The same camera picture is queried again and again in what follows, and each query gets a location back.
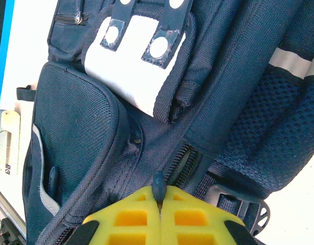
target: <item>plastic buckle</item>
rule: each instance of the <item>plastic buckle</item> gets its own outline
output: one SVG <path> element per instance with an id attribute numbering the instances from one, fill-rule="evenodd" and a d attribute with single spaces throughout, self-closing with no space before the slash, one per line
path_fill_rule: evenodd
<path id="1" fill-rule="evenodd" d="M 248 229 L 250 234 L 252 234 L 253 236 L 259 234 L 268 224 L 270 218 L 270 209 L 265 201 L 247 194 L 239 193 L 220 184 L 212 185 L 208 189 L 204 200 L 207 203 L 210 203 L 211 205 L 217 207 L 221 195 L 234 197 L 235 199 L 241 201 L 237 217 L 240 218 L 242 221 L 244 221 L 244 219 L 246 218 L 250 204 L 258 204 L 257 215 L 255 216 L 251 229 Z M 265 218 L 267 219 L 266 222 L 260 226 L 259 222 L 263 221 Z"/>

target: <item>navy blue backpack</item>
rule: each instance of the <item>navy blue backpack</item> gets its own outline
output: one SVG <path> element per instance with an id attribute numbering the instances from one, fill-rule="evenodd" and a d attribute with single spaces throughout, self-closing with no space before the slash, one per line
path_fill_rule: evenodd
<path id="1" fill-rule="evenodd" d="M 314 154 L 314 0 L 59 0 L 48 46 L 29 245 L 64 244 L 157 170 L 256 235 Z"/>

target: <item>white circle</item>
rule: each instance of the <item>white circle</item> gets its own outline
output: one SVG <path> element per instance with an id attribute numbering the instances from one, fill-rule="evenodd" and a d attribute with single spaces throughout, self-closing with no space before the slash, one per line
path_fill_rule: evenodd
<path id="1" fill-rule="evenodd" d="M 123 5 L 127 5 L 129 2 L 131 2 L 131 0 L 121 0 L 121 3 Z"/>
<path id="2" fill-rule="evenodd" d="M 118 28 L 117 27 L 109 27 L 108 31 L 105 35 L 105 39 L 108 43 L 115 42 L 116 38 L 118 37 Z"/>
<path id="3" fill-rule="evenodd" d="M 169 0 L 169 5 L 173 9 L 179 8 L 183 4 L 184 0 Z"/>
<path id="4" fill-rule="evenodd" d="M 168 41 L 165 37 L 159 37 L 155 41 L 152 42 L 150 46 L 150 55 L 154 58 L 159 58 L 163 56 L 163 54 L 168 49 Z"/>

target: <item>zipper teeth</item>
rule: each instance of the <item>zipper teeth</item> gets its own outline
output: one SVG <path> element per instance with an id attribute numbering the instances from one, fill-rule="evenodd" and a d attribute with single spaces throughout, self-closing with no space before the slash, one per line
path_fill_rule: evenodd
<path id="1" fill-rule="evenodd" d="M 174 182 L 177 179 L 178 175 L 181 172 L 181 169 L 178 169 L 178 167 L 183 157 L 185 156 L 185 154 L 187 154 L 189 149 L 190 149 L 190 146 L 187 143 L 184 143 L 179 149 L 179 151 L 177 152 L 171 166 L 169 167 L 165 175 L 167 184 L 172 184 L 172 182 Z"/>
<path id="2" fill-rule="evenodd" d="M 189 153 L 189 157 L 187 159 L 187 163 L 185 165 L 185 168 L 181 171 L 180 175 L 178 176 L 178 178 L 175 182 L 175 186 L 177 186 L 177 187 L 183 186 L 185 180 L 189 176 L 190 172 L 192 171 L 192 169 L 196 163 L 197 155 L 198 155 L 198 151 L 194 148 L 191 148 L 190 153 Z"/>
<path id="3" fill-rule="evenodd" d="M 66 228 L 55 242 L 55 245 L 63 245 L 73 233 L 74 228 Z"/>

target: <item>blue edge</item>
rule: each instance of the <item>blue edge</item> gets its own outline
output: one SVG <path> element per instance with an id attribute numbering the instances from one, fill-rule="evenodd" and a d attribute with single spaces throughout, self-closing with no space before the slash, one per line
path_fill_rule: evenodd
<path id="1" fill-rule="evenodd" d="M 3 86 L 5 64 L 6 64 L 6 56 L 8 52 L 10 32 L 11 32 L 14 1 L 15 0 L 6 0 L 6 4 L 5 4 L 2 37 L 1 37 L 1 44 L 0 44 L 0 100 L 1 100 L 1 93 L 2 93 L 2 86 Z"/>

